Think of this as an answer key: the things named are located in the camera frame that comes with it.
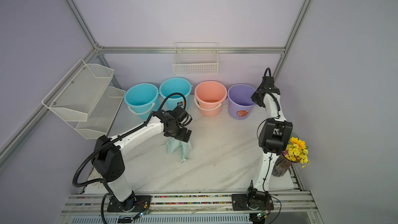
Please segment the mint green microfiber cloth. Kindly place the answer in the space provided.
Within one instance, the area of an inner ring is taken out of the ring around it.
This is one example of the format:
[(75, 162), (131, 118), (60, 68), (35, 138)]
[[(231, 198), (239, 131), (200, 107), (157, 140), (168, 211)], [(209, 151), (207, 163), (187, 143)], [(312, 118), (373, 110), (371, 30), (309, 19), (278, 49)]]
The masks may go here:
[(177, 150), (181, 151), (181, 163), (187, 161), (187, 155), (193, 150), (191, 143), (186, 143), (175, 138), (170, 138), (167, 142), (167, 153), (172, 154)]

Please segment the purple plastic bucket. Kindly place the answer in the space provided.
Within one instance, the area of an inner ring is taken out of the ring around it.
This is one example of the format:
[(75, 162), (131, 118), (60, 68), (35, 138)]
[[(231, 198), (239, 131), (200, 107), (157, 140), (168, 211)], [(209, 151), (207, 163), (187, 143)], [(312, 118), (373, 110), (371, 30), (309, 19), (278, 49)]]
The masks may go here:
[(251, 97), (256, 92), (255, 88), (246, 84), (233, 85), (228, 90), (228, 113), (237, 120), (244, 120), (252, 113), (256, 103)]

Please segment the teal plastic bucket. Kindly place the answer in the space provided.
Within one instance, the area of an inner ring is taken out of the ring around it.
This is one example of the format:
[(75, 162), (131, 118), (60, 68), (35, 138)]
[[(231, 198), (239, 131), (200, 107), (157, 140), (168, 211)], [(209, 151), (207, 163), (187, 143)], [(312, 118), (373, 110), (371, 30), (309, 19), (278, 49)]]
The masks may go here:
[(130, 112), (146, 120), (160, 107), (159, 89), (149, 83), (138, 84), (125, 93), (124, 102)]
[[(184, 97), (186, 98), (186, 103), (185, 103), (186, 110), (188, 110), (190, 107), (191, 91), (192, 91), (191, 83), (188, 80), (179, 77), (165, 80), (159, 88), (160, 96), (163, 97), (164, 99), (172, 93), (183, 94)], [(182, 101), (183, 98), (181, 96), (173, 95), (166, 101), (165, 104), (169, 110), (173, 110), (177, 106), (177, 104)]]

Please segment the pink plastic bucket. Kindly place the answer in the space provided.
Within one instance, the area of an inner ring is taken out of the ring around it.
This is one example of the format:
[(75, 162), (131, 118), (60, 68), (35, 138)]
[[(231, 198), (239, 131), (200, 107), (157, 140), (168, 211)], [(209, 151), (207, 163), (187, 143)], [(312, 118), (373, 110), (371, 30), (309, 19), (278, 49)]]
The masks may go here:
[(194, 91), (194, 102), (199, 112), (206, 117), (218, 115), (226, 98), (226, 87), (216, 81), (202, 82), (196, 86)]

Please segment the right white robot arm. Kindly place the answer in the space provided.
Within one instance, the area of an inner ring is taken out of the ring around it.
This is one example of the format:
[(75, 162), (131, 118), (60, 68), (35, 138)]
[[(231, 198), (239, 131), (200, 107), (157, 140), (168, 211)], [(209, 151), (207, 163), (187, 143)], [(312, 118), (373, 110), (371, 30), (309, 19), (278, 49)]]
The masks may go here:
[(279, 156), (286, 150), (293, 129), (284, 117), (280, 105), (280, 90), (274, 85), (274, 78), (264, 75), (262, 83), (251, 97), (252, 101), (265, 108), (267, 118), (258, 128), (258, 144), (262, 149), (259, 168), (247, 190), (247, 205), (252, 210), (261, 207), (272, 209), (269, 182)]

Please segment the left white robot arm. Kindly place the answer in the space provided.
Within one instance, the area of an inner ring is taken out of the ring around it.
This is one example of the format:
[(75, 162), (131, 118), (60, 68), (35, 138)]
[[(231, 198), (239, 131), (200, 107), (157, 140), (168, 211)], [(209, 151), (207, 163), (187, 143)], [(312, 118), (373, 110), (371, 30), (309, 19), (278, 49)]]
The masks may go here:
[(121, 205), (131, 209), (136, 202), (135, 193), (125, 177), (127, 155), (144, 141), (161, 133), (165, 137), (188, 143), (192, 131), (187, 129), (187, 125), (191, 121), (188, 112), (177, 106), (172, 111), (158, 110), (150, 113), (143, 124), (127, 133), (97, 139), (95, 148), (102, 150), (91, 159), (91, 163), (105, 180), (108, 192), (113, 194)]

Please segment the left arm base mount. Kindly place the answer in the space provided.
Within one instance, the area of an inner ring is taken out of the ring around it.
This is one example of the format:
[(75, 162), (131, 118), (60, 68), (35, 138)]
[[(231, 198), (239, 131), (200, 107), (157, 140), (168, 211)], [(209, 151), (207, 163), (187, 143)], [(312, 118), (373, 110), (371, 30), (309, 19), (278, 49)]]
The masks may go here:
[(122, 213), (122, 212), (133, 212), (142, 213), (149, 210), (152, 196), (149, 195), (134, 195), (132, 194), (125, 201), (120, 202), (116, 197), (111, 196), (110, 202), (107, 207), (109, 213)]

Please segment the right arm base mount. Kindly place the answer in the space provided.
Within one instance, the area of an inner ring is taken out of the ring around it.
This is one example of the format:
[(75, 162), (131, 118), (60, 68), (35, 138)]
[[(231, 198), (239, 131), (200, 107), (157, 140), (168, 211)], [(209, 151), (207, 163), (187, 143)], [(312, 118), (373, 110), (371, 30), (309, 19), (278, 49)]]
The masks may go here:
[(249, 186), (245, 194), (232, 194), (234, 211), (274, 210), (274, 204), (268, 191), (261, 191)]

